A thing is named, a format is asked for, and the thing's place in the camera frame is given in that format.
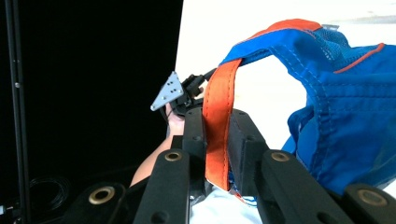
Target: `triangular metal bracket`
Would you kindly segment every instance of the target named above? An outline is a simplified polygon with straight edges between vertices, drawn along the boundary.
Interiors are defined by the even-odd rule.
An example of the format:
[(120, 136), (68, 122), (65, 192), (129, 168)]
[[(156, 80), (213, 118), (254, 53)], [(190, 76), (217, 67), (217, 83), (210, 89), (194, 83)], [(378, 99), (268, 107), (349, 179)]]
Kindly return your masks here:
[(178, 80), (178, 75), (176, 72), (172, 72), (169, 76), (166, 83), (160, 90), (157, 98), (155, 98), (154, 102), (151, 105), (151, 110), (156, 111), (157, 109), (163, 107), (167, 103), (176, 100), (178, 97), (184, 94), (183, 87), (181, 86), (180, 81)]

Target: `orange strap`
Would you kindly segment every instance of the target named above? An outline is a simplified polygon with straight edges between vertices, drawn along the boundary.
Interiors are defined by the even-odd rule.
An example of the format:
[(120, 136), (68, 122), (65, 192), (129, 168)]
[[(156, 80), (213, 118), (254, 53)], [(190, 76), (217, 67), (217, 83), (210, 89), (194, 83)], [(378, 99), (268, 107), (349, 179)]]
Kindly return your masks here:
[[(280, 21), (251, 38), (288, 28), (316, 30), (320, 27), (320, 24), (312, 21)], [(234, 81), (241, 62), (242, 59), (237, 59), (219, 66), (209, 79), (204, 97), (203, 116), (207, 141), (205, 177), (212, 184), (225, 190), (229, 189), (227, 142), (233, 111)]]

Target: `blue garment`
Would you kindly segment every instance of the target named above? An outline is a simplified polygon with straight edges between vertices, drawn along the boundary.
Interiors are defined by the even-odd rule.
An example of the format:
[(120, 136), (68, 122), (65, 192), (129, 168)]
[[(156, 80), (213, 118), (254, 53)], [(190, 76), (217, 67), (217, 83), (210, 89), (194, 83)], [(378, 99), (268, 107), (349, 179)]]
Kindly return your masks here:
[(242, 66), (270, 55), (307, 93), (306, 107), (290, 115), (290, 139), (282, 149), (338, 194), (352, 183), (382, 188), (392, 181), (396, 46), (352, 48), (335, 30), (287, 28), (235, 45), (221, 64), (242, 58)]

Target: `black background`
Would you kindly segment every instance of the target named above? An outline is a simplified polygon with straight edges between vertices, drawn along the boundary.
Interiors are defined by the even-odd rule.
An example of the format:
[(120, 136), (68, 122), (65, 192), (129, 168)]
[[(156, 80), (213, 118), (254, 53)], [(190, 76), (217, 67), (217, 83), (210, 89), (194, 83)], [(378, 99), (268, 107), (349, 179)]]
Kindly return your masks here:
[[(164, 139), (165, 122), (149, 106), (175, 69), (182, 0), (20, 0), (18, 8), (29, 179), (70, 184), (60, 208), (33, 207), (39, 223), (91, 184), (128, 186)], [(18, 200), (19, 186), (5, 2), (0, 9), (1, 204)], [(31, 194), (46, 205), (35, 200), (49, 189)]]

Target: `bag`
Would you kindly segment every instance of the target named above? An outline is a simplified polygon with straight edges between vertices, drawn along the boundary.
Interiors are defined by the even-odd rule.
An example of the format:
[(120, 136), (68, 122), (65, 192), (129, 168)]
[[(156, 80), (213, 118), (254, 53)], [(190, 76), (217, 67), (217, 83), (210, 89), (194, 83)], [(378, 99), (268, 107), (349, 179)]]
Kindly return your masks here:
[(206, 179), (229, 189), (235, 74), (270, 55), (307, 93), (306, 107), (288, 120), (290, 139), (282, 150), (338, 194), (352, 183), (390, 183), (396, 176), (396, 46), (352, 48), (342, 33), (300, 19), (277, 22), (236, 44), (210, 78), (203, 103)]

